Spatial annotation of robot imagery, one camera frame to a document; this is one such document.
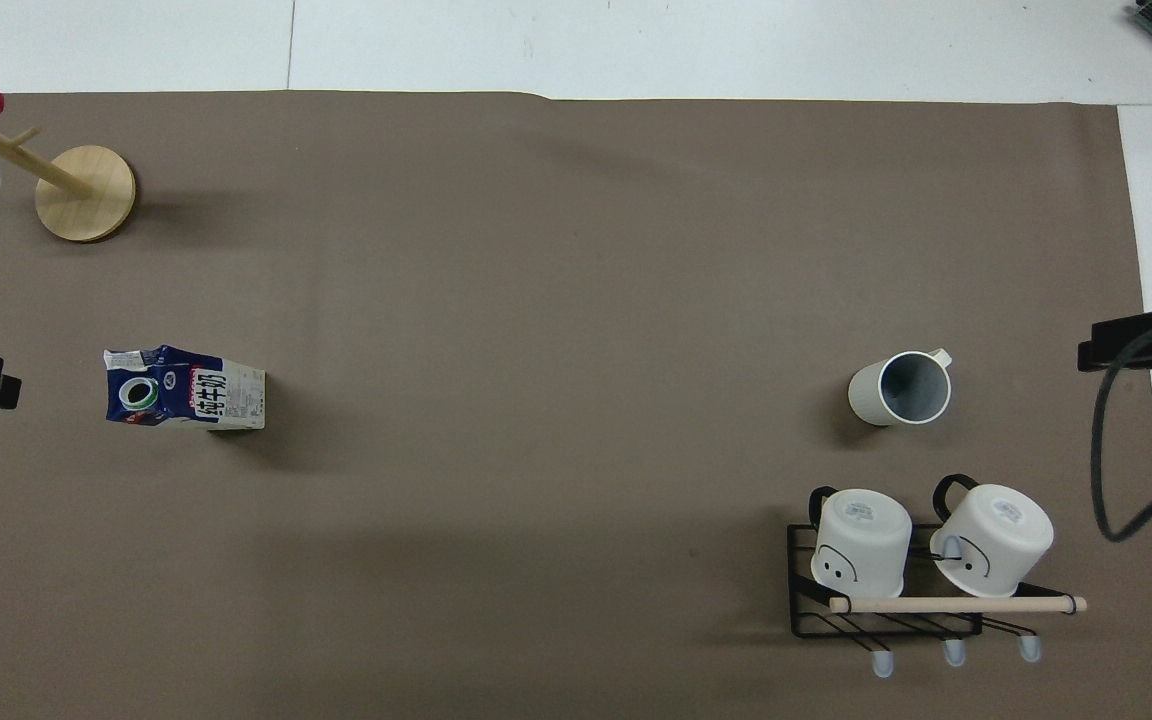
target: black wire rack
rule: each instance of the black wire rack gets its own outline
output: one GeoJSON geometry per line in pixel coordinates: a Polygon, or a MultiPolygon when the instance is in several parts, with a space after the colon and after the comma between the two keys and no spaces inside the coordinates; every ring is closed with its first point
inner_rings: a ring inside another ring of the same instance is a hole
{"type": "MultiPolygon", "coordinates": [[[[905,562],[905,586],[931,589],[940,594],[927,597],[963,597],[941,577],[931,553],[925,550],[929,538],[940,524],[915,524],[910,537],[909,561],[905,562]]],[[[920,637],[942,643],[945,660],[960,667],[967,661],[967,638],[977,637],[986,630],[1015,635],[1018,638],[1020,655],[1028,662],[1038,662],[1043,657],[1043,645],[1038,632],[1026,626],[1007,623],[984,615],[983,612],[851,612],[850,598],[846,593],[814,582],[809,569],[814,552],[814,529],[812,525],[787,525],[786,555],[788,559],[788,583],[790,583],[790,632],[795,637],[819,639],[850,639],[870,653],[873,672],[879,679],[887,679],[895,670],[895,655],[884,639],[920,637]],[[847,611],[829,609],[831,600],[844,598],[847,611]]],[[[1020,583],[1015,597],[1068,597],[1074,614],[1073,596],[1029,583],[1020,583]]]]}

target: white floor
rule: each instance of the white floor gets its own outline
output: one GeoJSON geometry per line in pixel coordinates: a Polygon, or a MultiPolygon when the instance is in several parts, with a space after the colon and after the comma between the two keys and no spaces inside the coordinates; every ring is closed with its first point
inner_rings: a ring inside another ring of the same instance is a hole
{"type": "Polygon", "coordinates": [[[1130,105],[1121,109],[1121,131],[1144,304],[1152,309],[1152,40],[1129,22],[1128,5],[0,0],[0,90],[1130,105]]]}

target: black mug handle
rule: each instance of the black mug handle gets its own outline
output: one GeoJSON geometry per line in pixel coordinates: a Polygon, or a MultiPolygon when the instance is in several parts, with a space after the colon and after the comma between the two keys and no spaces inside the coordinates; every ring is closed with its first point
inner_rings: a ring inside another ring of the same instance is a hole
{"type": "Polygon", "coordinates": [[[812,520],[812,528],[820,529],[820,507],[824,506],[824,498],[833,495],[838,491],[829,486],[820,486],[812,491],[812,497],[808,499],[808,517],[812,520]]]}
{"type": "Polygon", "coordinates": [[[978,482],[972,478],[967,477],[963,473],[946,475],[940,483],[935,485],[935,491],[932,493],[932,510],[935,510],[935,515],[943,521],[950,518],[950,509],[945,506],[945,493],[950,492],[950,486],[958,484],[965,488],[977,487],[978,482]]]}

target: wooden peg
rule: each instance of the wooden peg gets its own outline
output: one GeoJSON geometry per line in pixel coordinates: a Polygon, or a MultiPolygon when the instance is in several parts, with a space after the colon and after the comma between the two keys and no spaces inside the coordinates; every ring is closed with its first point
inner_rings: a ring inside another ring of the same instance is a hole
{"type": "Polygon", "coordinates": [[[33,152],[12,145],[12,138],[5,136],[2,132],[0,132],[0,158],[17,165],[21,169],[32,174],[32,176],[45,179],[45,181],[61,188],[61,190],[65,190],[69,195],[88,197],[92,192],[90,184],[61,170],[54,164],[33,154],[33,152]]]}
{"type": "Polygon", "coordinates": [[[14,147],[20,147],[24,145],[24,143],[29,142],[29,138],[32,138],[33,136],[38,135],[38,132],[41,132],[41,128],[36,126],[26,129],[26,131],[21,132],[18,136],[13,137],[12,141],[8,142],[14,147]]]}
{"type": "Polygon", "coordinates": [[[1083,597],[832,597],[829,611],[847,612],[1083,612],[1083,597]]]}

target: black cable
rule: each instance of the black cable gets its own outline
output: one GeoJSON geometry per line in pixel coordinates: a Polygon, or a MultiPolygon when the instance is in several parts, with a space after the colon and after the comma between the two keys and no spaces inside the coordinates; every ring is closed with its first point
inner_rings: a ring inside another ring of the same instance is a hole
{"type": "Polygon", "coordinates": [[[1108,541],[1124,541],[1137,535],[1144,524],[1152,520],[1152,500],[1143,507],[1135,518],[1129,520],[1123,529],[1111,528],[1111,520],[1105,511],[1105,492],[1101,484],[1101,448],[1105,445],[1105,407],[1111,401],[1111,388],[1119,370],[1134,359],[1144,346],[1152,342],[1152,328],[1140,333],[1132,342],[1126,343],[1115,359],[1106,367],[1101,379],[1101,391],[1096,395],[1096,407],[1092,410],[1092,510],[1096,511],[1096,524],[1108,541]]]}

